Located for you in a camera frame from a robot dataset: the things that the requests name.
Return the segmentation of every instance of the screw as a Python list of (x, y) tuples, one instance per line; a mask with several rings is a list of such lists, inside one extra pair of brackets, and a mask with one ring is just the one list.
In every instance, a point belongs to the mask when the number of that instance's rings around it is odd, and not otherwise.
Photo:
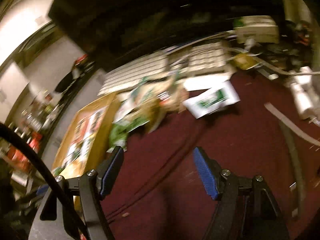
[(255, 178), (257, 181), (263, 181), (263, 177), (261, 175), (256, 175)]
[(95, 170), (90, 170), (90, 171), (87, 172), (87, 175), (88, 175), (88, 176), (92, 176), (92, 175), (94, 175), (95, 173), (96, 173)]
[(229, 170), (222, 170), (221, 173), (224, 175), (224, 176), (229, 176), (231, 174), (231, 171)]
[(61, 181), (62, 180), (62, 176), (61, 175), (58, 175), (57, 177), (56, 177), (56, 182), (59, 182), (59, 181)]

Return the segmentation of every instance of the keyboard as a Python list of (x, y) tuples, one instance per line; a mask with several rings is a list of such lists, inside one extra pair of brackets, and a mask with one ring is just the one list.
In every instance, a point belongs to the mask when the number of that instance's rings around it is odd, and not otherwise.
[[(187, 64), (174, 64), (186, 58)], [(199, 46), (189, 46), (166, 55), (158, 51), (131, 61), (106, 74), (105, 82), (98, 96), (111, 92), (126, 92), (137, 87), (141, 79), (153, 74), (180, 69), (182, 78), (225, 71), (226, 55), (222, 42), (211, 42)]]

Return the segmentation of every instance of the dark red surface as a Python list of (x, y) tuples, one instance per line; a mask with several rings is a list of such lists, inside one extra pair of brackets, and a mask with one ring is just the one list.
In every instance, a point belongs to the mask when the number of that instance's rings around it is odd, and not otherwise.
[(311, 186), (320, 165), (320, 149), (295, 136), (307, 197), (301, 218), (293, 221), (289, 153), (278, 120), (264, 104), (271, 102), (315, 139), (320, 128), (299, 119), (290, 91), (283, 86), (243, 72), (233, 75), (231, 83), (241, 101), (227, 111), (198, 120), (189, 111), (171, 114), (156, 131), (129, 137), (116, 184), (102, 202), (116, 239), (202, 238), (216, 202), (206, 195), (196, 172), (191, 154), (195, 146), (239, 176), (263, 175), (292, 238), (313, 218), (320, 207), (320, 187)]

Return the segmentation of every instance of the white packet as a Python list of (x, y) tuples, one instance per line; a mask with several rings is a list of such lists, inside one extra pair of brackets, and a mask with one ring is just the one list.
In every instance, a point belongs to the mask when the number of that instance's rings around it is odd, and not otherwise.
[(199, 96), (183, 101), (183, 104), (198, 119), (201, 116), (219, 111), (239, 101), (240, 98), (230, 81), (225, 81), (215, 84), (213, 88), (210, 88)]

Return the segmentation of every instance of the black cable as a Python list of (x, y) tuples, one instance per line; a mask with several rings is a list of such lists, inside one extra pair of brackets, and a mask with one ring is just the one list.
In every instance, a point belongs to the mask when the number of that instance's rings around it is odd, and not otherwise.
[(74, 204), (69, 200), (67, 195), (63, 192), (62, 188), (56, 182), (54, 176), (51, 174), (49, 169), (45, 166), (43, 161), (39, 158), (39, 156), (34, 152), (34, 150), (26, 144), (20, 136), (18, 136), (14, 131), (6, 127), (3, 123), (0, 122), (0, 137), (7, 140), (14, 147), (16, 147), (19, 151), (21, 151), (31, 162), (31, 164), (40, 172), (42, 177), (48, 183), (51, 190), (55, 193), (57, 198), (60, 200), (61, 204), (65, 207), (67, 212), (71, 214), (72, 219), (80, 229), (80, 231), (84, 234), (87, 239), (89, 238), (87, 227), (80, 219), (78, 214), (74, 209)]

